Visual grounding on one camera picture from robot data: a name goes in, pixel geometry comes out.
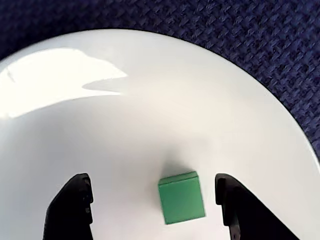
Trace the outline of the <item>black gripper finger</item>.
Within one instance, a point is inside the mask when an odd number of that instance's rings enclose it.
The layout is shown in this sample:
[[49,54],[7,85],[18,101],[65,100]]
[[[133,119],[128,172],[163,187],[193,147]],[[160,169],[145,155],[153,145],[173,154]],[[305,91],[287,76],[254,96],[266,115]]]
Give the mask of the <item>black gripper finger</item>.
[[92,240],[91,204],[93,191],[87,173],[69,179],[49,204],[44,228],[45,240]]
[[297,240],[249,189],[226,173],[215,176],[215,202],[232,240]]

